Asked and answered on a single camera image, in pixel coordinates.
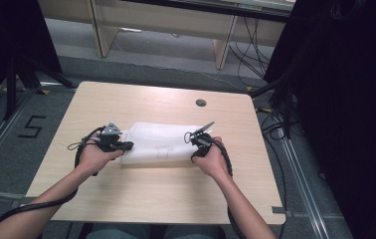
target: white fabric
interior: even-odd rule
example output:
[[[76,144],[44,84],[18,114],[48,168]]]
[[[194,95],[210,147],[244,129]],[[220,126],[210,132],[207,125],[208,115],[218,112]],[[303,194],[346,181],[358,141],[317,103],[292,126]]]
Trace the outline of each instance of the white fabric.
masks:
[[[198,148],[191,142],[186,143],[184,135],[198,128],[200,126],[136,122],[122,136],[122,140],[132,141],[134,146],[120,157],[120,163],[190,160]]]

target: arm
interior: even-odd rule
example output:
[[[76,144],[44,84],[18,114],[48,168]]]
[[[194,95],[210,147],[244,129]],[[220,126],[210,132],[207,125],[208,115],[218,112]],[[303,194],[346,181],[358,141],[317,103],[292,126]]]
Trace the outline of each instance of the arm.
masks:
[[[215,140],[222,141],[219,137],[216,137]],[[229,175],[219,147],[212,145],[205,157],[194,157],[193,160],[205,174],[216,181],[228,202],[238,227],[247,238],[275,238],[275,234],[266,221]]]
[[[88,144],[80,157],[80,164],[30,204],[58,200],[70,195],[93,173],[122,155],[122,151],[103,152]],[[61,206],[48,207],[13,215],[0,223],[0,238],[37,238]]]

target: hand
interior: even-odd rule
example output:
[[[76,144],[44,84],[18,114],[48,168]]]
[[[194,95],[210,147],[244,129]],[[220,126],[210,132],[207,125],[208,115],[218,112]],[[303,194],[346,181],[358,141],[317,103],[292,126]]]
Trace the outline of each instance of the hand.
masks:
[[[214,140],[217,140],[222,145],[222,139],[220,137],[214,137]],[[226,165],[225,158],[222,155],[222,152],[218,146],[212,144],[209,152],[204,157],[195,156],[192,160],[201,168],[201,170],[213,178],[216,178],[218,175],[228,174],[228,166]]]
[[[95,132],[92,137],[98,137],[98,132]],[[80,164],[77,166],[77,168],[83,169],[88,175],[101,171],[108,162],[123,155],[122,150],[103,152],[96,144],[92,143],[94,143],[93,140],[88,140],[88,144],[80,156]]]

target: table top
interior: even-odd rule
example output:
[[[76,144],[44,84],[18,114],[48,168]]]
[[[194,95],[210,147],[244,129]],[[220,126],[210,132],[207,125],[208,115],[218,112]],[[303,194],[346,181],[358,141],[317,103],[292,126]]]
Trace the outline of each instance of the table top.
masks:
[[[206,101],[198,107],[197,100]],[[283,224],[282,207],[252,100],[247,95],[83,82],[80,84],[27,192],[38,196],[74,168],[67,150],[110,121],[130,129],[137,121],[204,125],[221,136],[234,180],[268,224]],[[186,162],[109,163],[92,176],[54,220],[86,222],[228,224],[227,203],[217,184]]]

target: forearm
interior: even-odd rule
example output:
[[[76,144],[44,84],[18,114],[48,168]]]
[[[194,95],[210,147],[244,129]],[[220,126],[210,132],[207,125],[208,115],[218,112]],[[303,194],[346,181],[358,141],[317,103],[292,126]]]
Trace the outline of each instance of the forearm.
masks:
[[[214,179],[221,188],[238,227],[247,238],[275,238],[266,221],[228,173],[220,173]]]
[[[73,193],[89,175],[76,168],[30,204],[55,201]],[[18,213],[0,223],[0,238],[36,238],[61,206]]]

